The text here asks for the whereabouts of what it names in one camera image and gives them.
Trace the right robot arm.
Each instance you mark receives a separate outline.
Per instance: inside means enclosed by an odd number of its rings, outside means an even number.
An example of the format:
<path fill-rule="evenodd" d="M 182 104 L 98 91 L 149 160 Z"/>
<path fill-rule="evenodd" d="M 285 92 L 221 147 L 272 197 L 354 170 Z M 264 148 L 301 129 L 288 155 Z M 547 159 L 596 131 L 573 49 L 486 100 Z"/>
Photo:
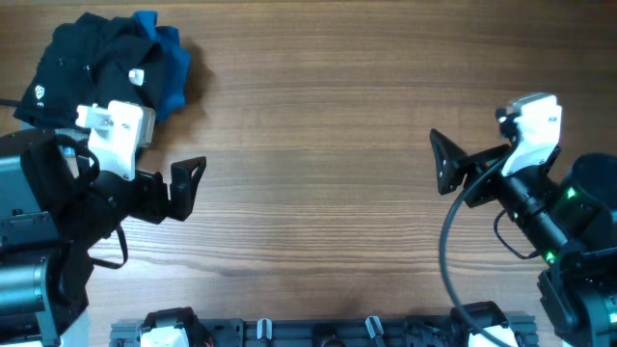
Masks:
<path fill-rule="evenodd" d="M 510 145 L 468 155 L 436 129 L 429 140 L 439 193 L 460 193 L 443 231 L 462 204 L 474 208 L 497 201 L 548 265 L 537 285 L 555 334 L 571 346 L 615 345 L 615 156 L 583 154 L 556 183 L 549 171 L 558 148 L 538 164 L 506 173 Z"/>

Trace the black t-shirt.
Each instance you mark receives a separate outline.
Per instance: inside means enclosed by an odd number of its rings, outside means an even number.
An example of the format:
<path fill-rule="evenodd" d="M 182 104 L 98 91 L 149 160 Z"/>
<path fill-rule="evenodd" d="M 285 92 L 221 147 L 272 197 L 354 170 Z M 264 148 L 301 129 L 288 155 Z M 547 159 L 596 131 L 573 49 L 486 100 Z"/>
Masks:
<path fill-rule="evenodd" d="M 130 102 L 151 109 L 163 94 L 162 46 L 129 17 L 84 13 L 58 26 L 13 116 L 35 127 L 73 128 L 77 107 Z"/>

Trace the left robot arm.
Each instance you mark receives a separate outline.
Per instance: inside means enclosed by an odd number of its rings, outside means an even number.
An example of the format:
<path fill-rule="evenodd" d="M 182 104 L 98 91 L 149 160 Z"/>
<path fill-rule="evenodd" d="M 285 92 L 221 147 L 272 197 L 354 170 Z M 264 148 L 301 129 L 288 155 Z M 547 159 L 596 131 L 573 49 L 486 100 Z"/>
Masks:
<path fill-rule="evenodd" d="M 151 224 L 192 213 L 205 157 L 160 173 L 124 178 L 105 171 L 84 144 L 51 129 L 1 139 L 1 343 L 58 346 L 86 311 L 94 267 L 90 248 L 117 234 L 127 217 Z"/>

